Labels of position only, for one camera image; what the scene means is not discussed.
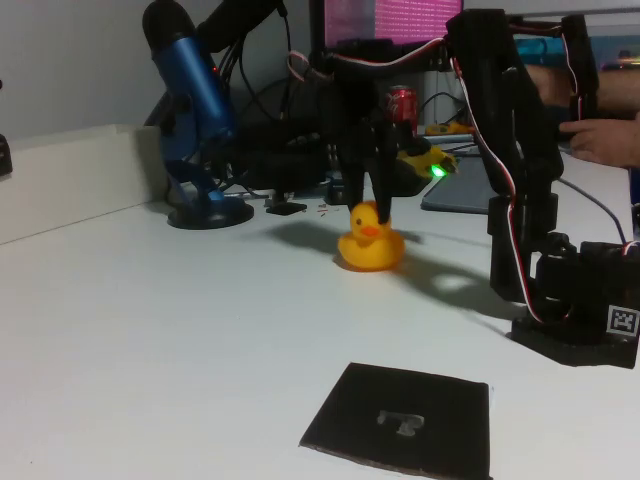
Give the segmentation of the person's right hand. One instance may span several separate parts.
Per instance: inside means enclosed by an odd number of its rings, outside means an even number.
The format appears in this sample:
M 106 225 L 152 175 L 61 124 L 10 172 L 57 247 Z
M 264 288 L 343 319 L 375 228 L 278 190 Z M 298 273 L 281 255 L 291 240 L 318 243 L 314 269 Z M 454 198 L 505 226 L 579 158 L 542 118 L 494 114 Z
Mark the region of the person's right hand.
M 567 73 L 562 69 L 527 65 L 526 69 L 546 106 L 568 108 L 573 93 Z

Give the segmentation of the person's left hand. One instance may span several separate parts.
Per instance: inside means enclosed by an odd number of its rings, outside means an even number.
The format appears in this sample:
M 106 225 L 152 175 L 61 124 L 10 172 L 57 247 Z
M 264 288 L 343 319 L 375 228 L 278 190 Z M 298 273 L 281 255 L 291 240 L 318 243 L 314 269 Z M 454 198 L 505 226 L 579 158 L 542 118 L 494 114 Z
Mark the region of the person's left hand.
M 572 134 L 569 145 L 575 158 L 618 168 L 639 167 L 639 118 L 565 122 L 559 131 Z

